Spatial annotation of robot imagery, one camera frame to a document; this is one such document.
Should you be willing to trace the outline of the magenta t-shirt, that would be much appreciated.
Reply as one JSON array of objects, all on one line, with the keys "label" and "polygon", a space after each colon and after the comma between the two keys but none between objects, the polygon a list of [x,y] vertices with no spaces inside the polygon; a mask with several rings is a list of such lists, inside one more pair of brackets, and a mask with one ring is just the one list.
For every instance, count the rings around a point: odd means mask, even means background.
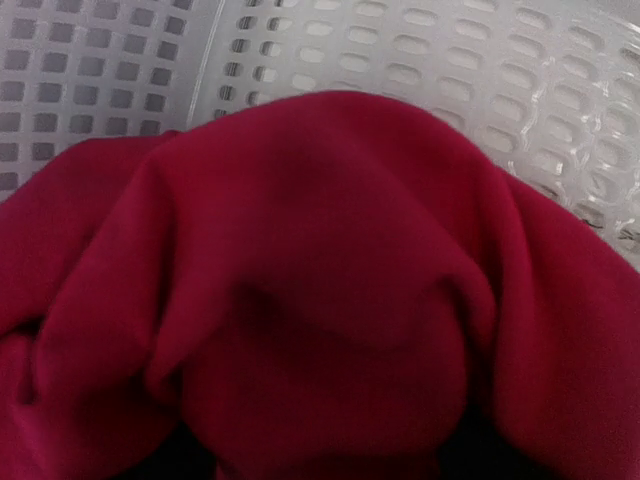
[{"label": "magenta t-shirt", "polygon": [[463,416],[639,475],[639,276],[424,110],[96,139],[1,206],[1,475],[437,479]]}]

